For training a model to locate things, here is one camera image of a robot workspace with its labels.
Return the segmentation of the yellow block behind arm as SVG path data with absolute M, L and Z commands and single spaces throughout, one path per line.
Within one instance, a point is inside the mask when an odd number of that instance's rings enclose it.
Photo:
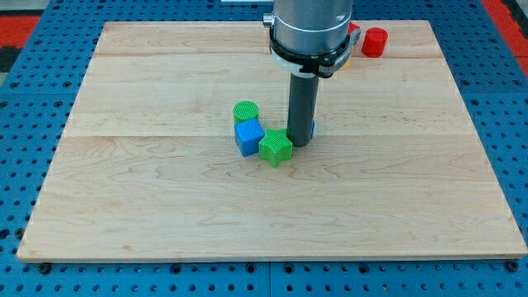
M 347 68 L 350 67 L 350 64 L 351 64 L 351 58 L 349 58 L 341 67 L 340 67 L 340 71 L 344 71 L 346 70 Z

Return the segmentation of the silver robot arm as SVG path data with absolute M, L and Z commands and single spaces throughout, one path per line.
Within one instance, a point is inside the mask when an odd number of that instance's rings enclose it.
M 275 0 L 263 16 L 273 61 L 300 78 L 330 78 L 350 58 L 352 0 Z

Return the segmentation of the red block behind arm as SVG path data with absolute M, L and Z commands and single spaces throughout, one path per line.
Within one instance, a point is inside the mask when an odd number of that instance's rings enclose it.
M 354 35 L 359 35 L 361 33 L 361 27 L 358 26 L 356 23 L 354 23 L 353 21 L 350 21 L 349 22 L 349 26 L 348 26 L 348 30 L 347 30 L 347 34 L 352 37 Z

